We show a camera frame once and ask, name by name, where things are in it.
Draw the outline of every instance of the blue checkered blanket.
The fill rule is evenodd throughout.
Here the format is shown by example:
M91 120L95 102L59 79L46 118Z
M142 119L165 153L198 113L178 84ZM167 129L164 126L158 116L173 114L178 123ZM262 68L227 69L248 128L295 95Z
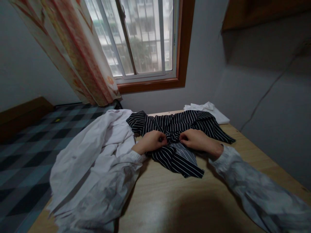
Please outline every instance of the blue checkered blanket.
M51 168L58 153L106 107L58 107L0 145L0 232L27 232L51 198Z

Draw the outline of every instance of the white sleeve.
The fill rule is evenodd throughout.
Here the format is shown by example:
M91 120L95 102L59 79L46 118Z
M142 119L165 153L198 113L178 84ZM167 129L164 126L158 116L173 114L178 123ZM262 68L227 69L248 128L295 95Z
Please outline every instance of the white sleeve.
M232 147L209 163L241 198L248 216L266 232L310 232L311 209L267 175L243 161Z
M66 218L58 218L62 232L101 229L114 231L114 220L122 208L138 178L145 155L133 150L113 159L108 171L100 174L99 181Z

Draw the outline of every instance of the curtain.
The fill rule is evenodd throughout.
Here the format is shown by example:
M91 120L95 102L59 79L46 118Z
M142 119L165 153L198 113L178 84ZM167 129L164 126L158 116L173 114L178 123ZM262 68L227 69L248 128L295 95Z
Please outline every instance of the curtain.
M83 103L105 106L121 97L84 1L10 2Z

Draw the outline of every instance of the wooden table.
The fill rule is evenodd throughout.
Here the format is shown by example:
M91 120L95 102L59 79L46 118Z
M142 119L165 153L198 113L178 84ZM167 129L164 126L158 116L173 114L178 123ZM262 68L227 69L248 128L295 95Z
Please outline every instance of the wooden table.
M174 111L155 115L169 115ZM236 139L232 145L257 170L311 205L311 193L232 125L221 125ZM153 160L144 162L119 219L119 232L264 232L243 212L237 198L197 157L202 179L172 173ZM54 219L43 210L29 232L57 232Z

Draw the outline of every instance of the wall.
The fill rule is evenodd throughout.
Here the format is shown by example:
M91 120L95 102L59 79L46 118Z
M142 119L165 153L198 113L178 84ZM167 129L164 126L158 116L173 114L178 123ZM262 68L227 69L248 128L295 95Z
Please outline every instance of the wall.
M124 94L123 107L157 113L211 100L225 67L220 29L226 6L227 1L196 1L184 88Z
M311 37L311 13L240 32L213 103L237 129L286 68L296 47ZM311 189L311 57L297 58L262 101L246 135Z
M40 95L53 105L79 102L7 0L0 22L0 112Z

